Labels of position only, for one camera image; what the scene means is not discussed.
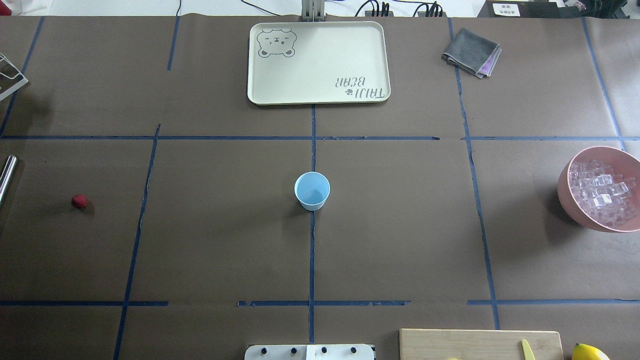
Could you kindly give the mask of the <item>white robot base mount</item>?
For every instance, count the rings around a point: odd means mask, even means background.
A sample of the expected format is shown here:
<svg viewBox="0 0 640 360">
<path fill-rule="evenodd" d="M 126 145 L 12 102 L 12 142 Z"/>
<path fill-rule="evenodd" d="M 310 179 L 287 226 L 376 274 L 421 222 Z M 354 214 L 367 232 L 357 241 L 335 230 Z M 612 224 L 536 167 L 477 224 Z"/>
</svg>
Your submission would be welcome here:
<svg viewBox="0 0 640 360">
<path fill-rule="evenodd" d="M 346 344 L 256 344 L 247 347 L 245 360 L 375 360 L 375 346 Z"/>
</svg>

